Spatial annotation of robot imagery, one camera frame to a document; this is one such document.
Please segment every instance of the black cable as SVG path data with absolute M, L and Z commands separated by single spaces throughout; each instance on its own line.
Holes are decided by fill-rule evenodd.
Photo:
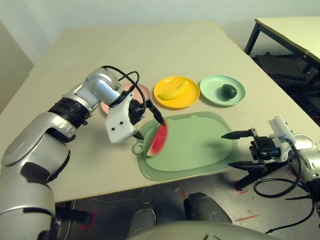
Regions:
M 101 68 L 115 70 L 115 71 L 117 71 L 118 73 L 120 73 L 124 78 L 128 79 L 128 80 L 132 83 L 132 85 L 134 86 L 134 88 L 136 88 L 136 89 L 138 90 L 138 92 L 140 93 L 140 95 L 141 95 L 141 97 L 142 97 L 142 104 L 143 104 L 142 111 L 143 111 L 143 112 L 146 111 L 146 108 L 147 108 L 146 98 L 145 98 L 144 93 L 142 92 L 142 90 L 140 89 L 140 87 L 139 87 L 138 84 L 137 84 L 139 80 L 138 80 L 137 82 L 133 81 L 133 80 L 128 76 L 128 74 L 124 73 L 123 71 L 121 71 L 120 69 L 118 69 L 118 68 L 116 68 L 116 67 L 114 67 L 114 66 L 106 65 L 106 66 L 102 66 Z
M 284 179 L 284 178 L 278 178 L 277 181 L 282 181 L 282 182 L 287 182 L 287 183 L 292 183 L 292 184 L 294 183 L 294 181 L 291 181 L 291 180 L 288 180 L 288 179 Z M 302 185 L 298 184 L 297 186 L 308 193 L 308 189 L 304 186 L 304 184 L 302 184 Z M 269 229 L 268 231 L 265 232 L 265 234 L 272 233 L 272 232 L 274 232 L 274 231 L 276 231 L 276 230 L 279 230 L 279 229 L 290 228 L 290 227 L 293 227 L 293 226 L 302 224 L 303 222 L 307 221 L 307 220 L 314 214 L 314 212 L 315 212 L 315 202 L 314 202 L 314 200 L 313 200 L 310 196 L 308 196 L 308 198 L 311 199 L 311 203 L 312 203 L 312 209 L 311 209 L 310 213 L 308 214 L 308 216 L 306 216 L 306 217 L 303 218 L 302 220 L 297 221 L 297 222 L 295 222 L 295 223 L 288 224 L 288 225 L 284 225 L 284 226 L 279 226 L 279 227 L 276 227 L 276 228 L 273 228 L 273 229 Z
M 284 179 L 283 178 L 266 178 L 266 179 L 263 179 L 263 180 L 259 180 L 257 182 L 254 183 L 253 185 L 253 190 L 255 191 L 256 194 L 258 194 L 259 196 L 261 197 L 264 197 L 264 198 L 269 198 L 269 199 L 275 199 L 275 198 L 279 198 L 279 197 L 282 197 L 288 193 L 290 193 L 293 189 L 296 188 L 296 186 L 298 186 L 298 184 L 300 183 L 301 181 L 301 178 L 302 178 L 302 160 L 300 158 L 300 154 L 296 148 L 296 146 L 294 145 L 294 143 L 287 139 L 287 142 L 289 143 L 291 149 L 294 151 L 294 153 L 296 154 L 296 157 L 297 157 L 297 160 L 298 160 L 298 174 L 297 174 L 297 178 L 295 181 L 292 182 L 292 185 L 290 187 L 288 187 L 286 190 L 282 191 L 282 192 L 279 192 L 277 194 L 264 194 L 264 193 L 261 193 L 257 190 L 257 187 L 260 185 L 260 184 L 263 184 L 263 183 L 266 183 L 266 182 L 271 182 L 271 181 L 283 181 Z
M 260 181 L 257 181 L 254 185 L 253 185 L 253 190 L 255 191 L 256 194 L 264 197 L 264 198 L 271 198 L 271 199 L 274 199 L 274 198 L 279 198 L 279 197 L 282 197 L 286 194 L 288 194 L 289 192 L 291 192 L 293 189 L 295 189 L 296 187 L 299 187 L 301 189 L 303 189 L 305 192 L 309 192 L 308 191 L 308 188 L 306 187 L 306 185 L 301 182 L 301 179 L 302 179 L 302 167 L 303 167 L 303 164 L 302 164 L 302 160 L 301 160 L 301 156 L 300 156 L 300 153 L 298 152 L 295 144 L 287 139 L 287 142 L 289 143 L 291 149 L 293 150 L 293 152 L 295 153 L 296 157 L 297 157 L 297 161 L 298 161 L 298 173 L 297 173 L 297 178 L 295 181 L 292 181 L 292 180 L 288 180 L 288 179 L 285 179 L 285 178 L 278 178 L 278 177 L 274 177 L 274 178 L 266 178 L 266 179 L 263 179 L 263 180 L 260 180 Z M 264 193 L 261 193 L 257 190 L 257 186 L 262 184 L 262 183 L 266 183 L 266 182 L 272 182 L 272 181 L 278 181 L 278 182 L 286 182 L 286 183 L 291 183 L 292 185 L 290 187 L 288 187 L 286 190 L 282 191 L 282 192 L 279 192 L 277 194 L 264 194 Z M 286 200 L 299 200 L 299 199 L 305 199 L 306 196 L 304 197 L 295 197 L 295 198 L 287 198 Z M 302 220 L 300 221 L 297 221 L 295 223 L 292 223 L 292 224 L 288 224 L 288 225 L 284 225 L 284 226 L 280 226 L 280 227 L 276 227 L 276 228 L 273 228 L 273 229 L 270 229 L 268 230 L 267 232 L 265 232 L 266 234 L 269 234 L 269 233 L 272 233 L 276 230 L 279 230 L 279 229 L 285 229 L 285 228 L 290 228 L 290 227 L 293 227 L 293 226 L 296 226 L 296 225 L 299 225 L 305 221 L 307 221 L 313 214 L 314 214 L 314 211 L 315 211 L 315 203 L 314 203 L 314 200 L 311 198 L 311 201 L 312 201 L 312 209 L 311 209 L 311 212 L 308 214 L 308 216 L 306 216 L 305 218 L 303 218 Z
M 129 73 L 127 73 L 128 76 L 130 76 L 131 74 L 136 74 L 136 80 L 135 80 L 135 83 L 137 84 L 139 82 L 139 79 L 140 79 L 140 75 L 137 71 L 131 71 Z M 125 76 L 122 76 L 118 79 L 118 81 L 120 82 L 122 79 L 125 79 L 126 77 Z

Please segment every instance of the white tabletop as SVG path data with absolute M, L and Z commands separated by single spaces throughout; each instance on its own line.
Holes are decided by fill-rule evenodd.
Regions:
M 167 76 L 186 76 L 196 83 L 212 74 L 231 76 L 246 89 L 246 98 L 238 105 L 218 107 L 200 97 L 184 109 L 159 109 L 164 116 L 212 111 L 233 130 L 255 127 L 261 136 L 272 133 L 268 120 L 280 114 L 294 132 L 320 143 L 319 127 L 307 114 L 215 22 L 205 21 L 65 30 L 0 115 L 0 155 L 33 118 L 103 65 L 139 71 L 141 84 L 150 90 Z M 150 119 L 148 112 L 137 125 Z M 88 123 L 68 145 L 69 164 L 49 184 L 56 202 L 159 183 L 141 174 L 131 152 L 133 137 L 120 144 L 109 142 L 100 109 Z M 243 160 L 251 159 L 250 141 L 238 141 Z
M 320 16 L 270 17 L 255 21 L 320 62 Z

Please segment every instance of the green cutting board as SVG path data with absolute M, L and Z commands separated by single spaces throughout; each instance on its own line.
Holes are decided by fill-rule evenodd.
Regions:
M 213 112 L 195 112 L 167 117 L 168 139 L 154 157 L 146 155 L 159 124 L 146 122 L 140 129 L 144 140 L 132 147 L 142 174 L 152 181 L 168 181 L 228 168 L 239 156 L 237 142 L 221 138 L 231 132 L 222 117 Z

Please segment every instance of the table leg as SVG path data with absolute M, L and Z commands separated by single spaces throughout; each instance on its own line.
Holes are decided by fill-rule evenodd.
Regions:
M 254 47 L 255 43 L 256 43 L 256 40 L 258 38 L 258 35 L 260 33 L 260 30 L 259 30 L 259 23 L 255 23 L 254 25 L 254 28 L 252 30 L 252 33 L 251 33 L 251 36 L 249 38 L 249 41 L 248 43 L 246 44 L 246 47 L 244 49 L 244 52 L 247 54 L 247 55 L 250 55 L 251 51 L 252 51 L 252 48 Z
M 86 211 L 70 209 L 71 202 L 66 202 L 65 207 L 55 206 L 55 215 L 62 221 L 77 221 L 90 224 L 92 215 Z

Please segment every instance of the gray floor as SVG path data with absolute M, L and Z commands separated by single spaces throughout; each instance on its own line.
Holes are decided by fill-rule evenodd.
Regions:
M 152 187 L 109 194 L 95 198 L 78 200 L 75 209 L 95 213 L 94 224 L 83 226 L 73 223 L 68 240 L 124 240 L 129 223 L 135 210 L 144 202 L 154 204 L 158 224 L 186 220 L 183 208 L 185 196 L 194 192 L 203 192 L 218 202 L 228 213 L 235 225 L 266 232 L 269 229 L 294 223 L 307 216 L 311 210 L 309 199 L 287 201 L 285 197 L 306 195 L 296 188 L 285 197 L 269 199 L 254 193 L 252 186 L 238 192 L 233 188 L 233 181 L 245 176 L 245 172 L 234 170 L 228 173 L 195 177 Z M 272 177 L 293 180 L 291 171 L 283 168 Z M 286 183 L 265 183 L 260 190 L 268 194 L 287 188 Z M 320 218 L 316 213 L 306 222 L 285 229 L 280 229 L 272 236 L 282 240 L 319 240 Z M 62 239 L 68 223 L 62 225 Z

